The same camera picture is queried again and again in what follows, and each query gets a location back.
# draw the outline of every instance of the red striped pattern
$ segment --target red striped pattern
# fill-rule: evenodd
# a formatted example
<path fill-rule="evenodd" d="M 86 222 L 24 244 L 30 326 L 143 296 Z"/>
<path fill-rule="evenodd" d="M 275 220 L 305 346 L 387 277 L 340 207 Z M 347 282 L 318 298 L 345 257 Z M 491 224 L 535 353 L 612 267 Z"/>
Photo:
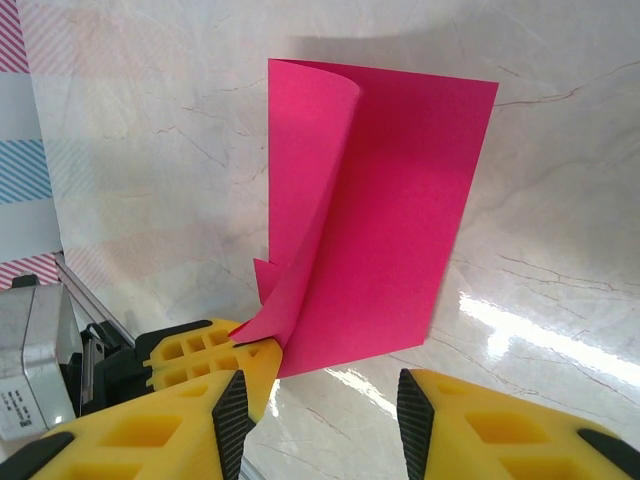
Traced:
<path fill-rule="evenodd" d="M 0 72 L 29 73 L 16 0 L 0 0 Z"/>
<path fill-rule="evenodd" d="M 55 5 L 20 3 L 20 21 L 29 49 L 31 73 L 70 75 L 75 71 L 78 49 L 71 27 L 76 17 L 82 19 L 78 12 Z"/>
<path fill-rule="evenodd" d="M 47 253 L 0 263 L 0 289 L 10 288 L 11 280 L 25 272 L 38 275 L 41 285 L 50 285 L 59 281 L 56 261 L 53 254 Z"/>

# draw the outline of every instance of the cutout hole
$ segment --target cutout hole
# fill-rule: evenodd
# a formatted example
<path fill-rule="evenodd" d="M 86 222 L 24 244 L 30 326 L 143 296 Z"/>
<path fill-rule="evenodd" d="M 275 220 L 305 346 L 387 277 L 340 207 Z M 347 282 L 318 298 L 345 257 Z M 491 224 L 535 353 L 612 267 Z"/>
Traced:
<path fill-rule="evenodd" d="M 229 341 L 229 335 L 224 330 L 214 330 L 209 334 L 209 339 L 213 346 L 222 345 Z"/>
<path fill-rule="evenodd" d="M 591 480 L 584 469 L 566 458 L 508 458 L 500 460 L 514 480 Z"/>
<path fill-rule="evenodd" d="M 173 415 L 139 415 L 127 418 L 120 422 L 100 445 L 104 447 L 163 447 L 181 422 L 182 417 Z"/>
<path fill-rule="evenodd" d="M 162 358 L 165 360 L 173 360 L 174 358 L 180 358 L 184 356 L 182 351 L 182 345 L 180 342 L 170 343 L 162 349 Z"/>
<path fill-rule="evenodd" d="M 206 385 L 198 385 L 197 387 L 186 390 L 180 394 L 181 397 L 201 397 L 204 395 L 209 387 Z"/>
<path fill-rule="evenodd" d="M 544 443 L 549 437 L 523 415 L 504 412 L 469 413 L 467 422 L 485 443 Z"/>
<path fill-rule="evenodd" d="M 218 367 L 220 367 L 220 370 L 238 370 L 240 368 L 236 357 L 219 358 L 216 360 L 216 363 Z"/>
<path fill-rule="evenodd" d="M 81 463 L 73 465 L 59 480 L 133 480 L 142 465 Z"/>
<path fill-rule="evenodd" d="M 207 375 L 211 373 L 211 369 L 209 368 L 208 363 L 203 363 L 202 365 L 196 365 L 193 367 L 193 375 L 196 377 L 201 377 L 203 375 Z"/>
<path fill-rule="evenodd" d="M 164 384 L 166 387 L 173 387 L 188 380 L 186 370 L 177 370 L 164 376 Z"/>
<path fill-rule="evenodd" d="M 192 352 L 199 352 L 207 348 L 204 346 L 204 340 L 201 336 L 187 338 L 187 345 Z"/>
<path fill-rule="evenodd" d="M 438 390 L 440 390 L 445 395 L 462 395 L 467 393 L 467 391 L 463 388 L 458 387 L 457 385 L 452 385 L 450 383 L 438 383 L 436 386 L 438 387 Z"/>

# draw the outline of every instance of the marble surface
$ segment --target marble surface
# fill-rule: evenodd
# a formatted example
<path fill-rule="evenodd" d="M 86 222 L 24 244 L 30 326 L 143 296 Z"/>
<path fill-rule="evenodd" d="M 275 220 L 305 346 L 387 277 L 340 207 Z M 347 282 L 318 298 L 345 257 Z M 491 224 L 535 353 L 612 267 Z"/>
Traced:
<path fill-rule="evenodd" d="M 258 308 L 267 57 L 500 82 L 430 337 L 279 382 L 267 479 L 405 478 L 403 367 L 640 447 L 636 0 L 18 4 L 69 264 L 135 332 Z"/>

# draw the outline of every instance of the folded paper edge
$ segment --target folded paper edge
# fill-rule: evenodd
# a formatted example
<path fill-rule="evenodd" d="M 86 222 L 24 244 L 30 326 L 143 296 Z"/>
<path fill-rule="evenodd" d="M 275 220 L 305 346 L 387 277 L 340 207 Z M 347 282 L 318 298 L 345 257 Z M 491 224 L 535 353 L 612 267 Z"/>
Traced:
<path fill-rule="evenodd" d="M 321 72 L 321 74 L 323 76 L 325 76 L 325 77 L 328 77 L 328 78 L 333 77 L 334 79 L 338 79 L 340 81 L 340 83 L 343 84 L 343 85 L 350 85 L 357 92 L 357 95 L 355 96 L 355 98 L 356 98 L 356 107 L 357 107 L 357 99 L 361 96 L 362 89 L 356 82 L 354 82 L 350 78 L 348 78 L 348 77 L 346 77 L 344 75 L 340 75 L 340 74 L 334 73 L 334 72 L 332 72 L 330 70 L 327 70 L 326 68 L 322 68 L 322 63 L 320 63 L 320 62 L 306 62 L 306 61 L 303 61 L 303 60 L 281 59 L 281 58 L 269 58 L 268 59 L 269 72 L 271 71 L 272 66 L 275 65 L 275 64 L 278 64 L 278 63 L 292 65 L 292 66 L 295 66 L 296 68 L 302 68 L 302 69 L 305 69 L 305 70 L 315 70 L 315 71 Z M 347 133 L 344 136 L 345 143 L 344 143 L 343 148 L 342 148 L 342 154 L 344 154 L 344 147 L 346 146 L 346 139 L 348 139 L 348 132 L 350 132 L 351 124 L 353 123 L 354 111 L 352 111 L 352 114 L 351 114 L 351 122 L 349 123 L 349 126 L 345 130 Z M 271 192 L 271 180 L 272 180 L 273 172 L 272 172 L 272 169 L 270 168 L 270 165 L 269 165 L 268 174 L 269 174 L 268 175 L 269 176 L 269 191 L 270 191 L 270 193 L 272 193 Z M 272 229 L 272 226 L 277 223 L 277 222 L 274 221 L 274 217 L 273 217 L 273 215 L 275 214 L 274 211 L 276 210 L 276 209 L 273 208 L 273 203 L 272 203 L 273 199 L 274 199 L 274 196 L 270 194 L 269 195 L 269 213 L 268 213 L 268 218 L 269 218 L 269 231 L 268 231 L 269 253 L 268 253 L 268 259 L 265 260 L 265 261 L 271 263 L 272 265 L 278 265 L 281 269 L 285 269 L 285 268 L 288 267 L 290 262 L 283 261 L 283 259 L 280 258 L 281 257 L 280 255 L 275 255 L 274 256 L 274 250 L 280 251 L 280 247 L 275 245 L 276 242 L 274 241 L 274 238 L 272 236 L 273 235 L 273 231 L 274 231 Z M 313 212 L 310 213 L 310 215 L 309 215 L 309 217 L 311 219 L 313 218 Z M 302 244 L 302 240 L 304 239 L 305 235 L 306 235 L 306 230 L 305 230 L 305 234 L 303 234 L 299 239 L 300 240 L 300 245 Z"/>
<path fill-rule="evenodd" d="M 237 342 L 241 342 L 241 343 L 257 341 L 257 340 L 260 340 L 261 338 L 265 338 L 267 336 L 268 337 L 274 337 L 278 341 L 278 343 L 281 345 L 281 347 L 284 348 L 284 346 L 288 342 L 289 338 L 291 337 L 291 334 L 293 333 L 293 331 L 295 329 L 295 326 L 296 326 L 296 323 L 297 323 L 297 320 L 298 320 L 298 315 L 299 315 L 300 309 L 302 307 L 302 304 L 304 302 L 304 297 L 306 296 L 307 285 L 308 285 L 309 279 L 311 277 L 311 272 L 313 270 L 313 264 L 315 263 L 315 257 L 316 257 L 316 254 L 317 254 L 317 249 L 318 249 L 318 246 L 320 244 L 320 240 L 322 238 L 322 231 L 324 230 L 324 226 L 325 226 L 325 223 L 326 223 L 326 218 L 327 218 L 327 214 L 328 214 L 328 211 L 329 211 L 329 205 L 331 203 L 331 198 L 333 196 L 333 190 L 334 190 L 334 187 L 335 187 L 335 183 L 336 183 L 336 179 L 337 179 L 337 176 L 338 176 L 338 172 L 340 170 L 340 166 L 342 164 L 342 160 L 344 158 L 344 153 L 345 153 L 346 146 L 348 144 L 348 139 L 349 139 L 350 132 L 351 132 L 351 129 L 352 129 L 354 117 L 355 117 L 355 114 L 356 114 L 356 111 L 357 111 L 357 108 L 358 108 L 360 97 L 362 95 L 362 89 L 353 80 L 351 80 L 351 79 L 349 79 L 347 77 L 344 77 L 342 75 L 335 74 L 333 72 L 328 72 L 328 71 L 326 71 L 324 69 L 321 69 L 321 68 L 318 68 L 318 67 L 301 65 L 301 64 L 296 63 L 295 61 L 269 59 L 269 64 L 270 65 L 272 64 L 272 62 L 284 62 L 284 63 L 297 65 L 300 68 L 311 68 L 311 69 L 315 69 L 315 70 L 318 70 L 318 71 L 322 71 L 323 74 L 339 78 L 341 82 L 350 84 L 352 86 L 352 89 L 353 89 L 353 93 L 352 93 L 353 100 L 352 100 L 351 106 L 349 107 L 349 111 L 347 112 L 348 121 L 346 123 L 346 128 L 345 128 L 344 134 L 341 137 L 341 141 L 340 141 L 340 146 L 339 146 L 339 151 L 338 151 L 338 154 L 337 154 L 336 162 L 335 162 L 333 170 L 332 170 L 332 172 L 330 174 L 329 182 L 327 183 L 327 186 L 325 187 L 325 190 L 321 195 L 321 201 L 320 201 L 320 204 L 319 204 L 319 208 L 314 213 L 314 216 L 317 216 L 318 218 L 316 218 L 315 220 L 313 220 L 310 223 L 309 230 L 304 235 L 304 238 L 303 238 L 300 246 L 298 247 L 298 250 L 296 252 L 294 260 L 291 262 L 290 265 L 288 265 L 286 267 L 281 267 L 281 266 L 274 265 L 274 264 L 272 264 L 270 262 L 265 262 L 264 260 L 256 259 L 254 261 L 254 268 L 256 268 L 256 280 L 258 282 L 260 282 L 259 285 L 258 285 L 258 290 L 259 290 L 259 295 L 260 295 L 261 302 L 263 303 L 263 308 L 251 320 L 249 320 L 244 325 L 242 325 L 241 327 L 237 328 L 236 330 L 234 330 L 230 334 L 230 336 L 231 336 L 231 338 L 233 340 L 235 340 Z M 318 228 L 319 231 L 317 231 L 317 232 L 313 232 L 315 225 L 319 225 L 319 228 Z M 300 256 L 304 253 L 305 247 L 311 249 L 311 260 L 310 261 L 307 261 L 304 258 L 300 258 Z M 304 266 L 301 267 L 299 265 L 299 263 L 301 263 L 301 262 L 303 262 L 305 264 L 308 263 L 308 265 L 304 265 Z M 280 270 L 281 274 L 279 274 L 279 272 L 277 273 L 276 270 L 273 270 L 272 272 L 270 272 L 274 276 L 277 275 L 279 277 L 277 280 L 275 280 L 274 278 L 271 278 L 272 281 L 277 281 L 277 284 L 275 284 L 275 285 L 274 284 L 265 285 L 265 283 L 264 283 L 264 281 L 265 281 L 264 278 L 265 277 L 264 276 L 260 276 L 260 274 L 258 274 L 258 268 L 261 268 L 261 267 L 258 267 L 259 264 L 262 267 L 264 267 L 265 264 L 266 265 L 272 265 L 274 267 L 278 267 L 278 269 Z M 275 329 L 272 329 L 272 331 L 269 331 L 269 333 L 267 335 L 264 335 L 264 333 L 262 335 L 256 335 L 256 333 L 253 332 L 253 329 L 251 328 L 252 323 L 255 325 L 256 322 L 268 322 L 270 315 L 277 315 L 277 312 L 275 311 L 275 310 L 277 310 L 277 307 L 272 307 L 272 304 L 275 304 L 277 302 L 277 299 L 276 300 L 272 300 L 272 302 L 269 302 L 269 299 L 273 299 L 273 295 L 286 296 L 286 295 L 289 295 L 289 294 L 293 294 L 293 292 L 291 292 L 290 289 L 288 288 L 291 283 L 297 283 L 299 287 L 300 287 L 300 285 L 303 285 L 304 288 L 301 289 L 301 292 L 297 292 L 299 296 L 298 296 L 298 298 L 296 299 L 296 302 L 295 302 L 296 306 L 294 308 L 294 311 L 288 312 L 288 315 L 290 315 L 291 317 L 286 322 L 286 328 L 281 329 L 279 331 L 276 331 Z"/>

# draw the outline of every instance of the blue striped pattern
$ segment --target blue striped pattern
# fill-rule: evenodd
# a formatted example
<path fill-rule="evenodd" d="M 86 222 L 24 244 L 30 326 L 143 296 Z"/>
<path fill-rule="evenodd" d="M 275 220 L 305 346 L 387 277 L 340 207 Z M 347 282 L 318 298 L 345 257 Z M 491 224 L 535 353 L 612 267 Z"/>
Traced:
<path fill-rule="evenodd" d="M 51 184 L 56 189 L 56 198 L 75 197 L 95 191 L 95 170 L 98 169 L 94 170 L 92 157 L 95 154 L 85 139 L 47 139 L 47 165 Z"/>
<path fill-rule="evenodd" d="M 52 197 L 42 140 L 0 141 L 0 205 Z"/>

